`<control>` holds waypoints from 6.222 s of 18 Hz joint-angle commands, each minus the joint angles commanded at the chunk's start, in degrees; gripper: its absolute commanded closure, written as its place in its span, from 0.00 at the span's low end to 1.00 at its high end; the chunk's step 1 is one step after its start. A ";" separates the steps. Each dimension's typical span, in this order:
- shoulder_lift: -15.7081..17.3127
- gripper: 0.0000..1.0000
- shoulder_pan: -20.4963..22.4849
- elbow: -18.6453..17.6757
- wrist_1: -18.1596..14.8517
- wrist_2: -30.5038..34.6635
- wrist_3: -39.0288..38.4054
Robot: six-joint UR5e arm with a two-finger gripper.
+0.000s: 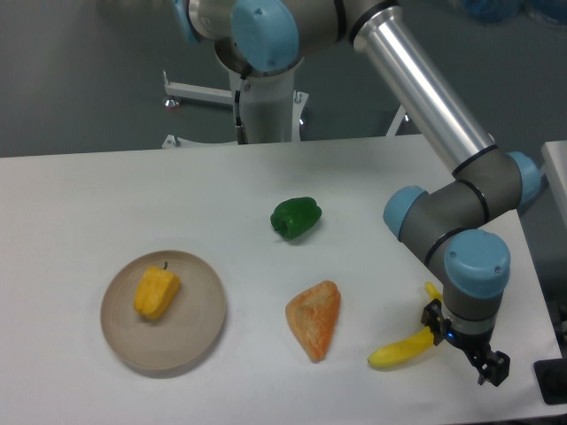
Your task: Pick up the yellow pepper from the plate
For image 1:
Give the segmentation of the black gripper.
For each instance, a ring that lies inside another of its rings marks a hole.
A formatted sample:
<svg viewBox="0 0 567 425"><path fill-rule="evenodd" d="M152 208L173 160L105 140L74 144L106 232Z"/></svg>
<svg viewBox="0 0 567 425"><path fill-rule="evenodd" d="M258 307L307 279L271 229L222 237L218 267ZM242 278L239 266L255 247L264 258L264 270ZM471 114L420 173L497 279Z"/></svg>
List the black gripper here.
<svg viewBox="0 0 567 425"><path fill-rule="evenodd" d="M422 312L421 322L433 335L433 343L447 341L470 359L482 359L478 367L478 384L500 386L509 377L510 358L494 352L490 345L497 315L481 321L466 320L450 311L443 302L433 299Z"/></svg>

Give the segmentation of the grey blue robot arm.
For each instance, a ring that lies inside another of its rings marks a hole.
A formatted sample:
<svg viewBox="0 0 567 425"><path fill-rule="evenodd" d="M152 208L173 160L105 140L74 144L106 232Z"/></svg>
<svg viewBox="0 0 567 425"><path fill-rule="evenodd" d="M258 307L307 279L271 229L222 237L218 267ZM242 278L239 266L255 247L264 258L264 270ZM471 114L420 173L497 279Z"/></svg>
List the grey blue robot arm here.
<svg viewBox="0 0 567 425"><path fill-rule="evenodd" d="M477 123L410 34L395 1L175 1L183 37L209 40L231 74L237 141L288 142L291 80L307 55L348 41L366 55L452 173L433 193L410 186L384 208L384 222L438 278L443 298L422 315L435 343L461 350L481 383L501 384L509 357L491 349L509 282L510 253L483 226L533 199L540 172L519 152L505 153Z"/></svg>

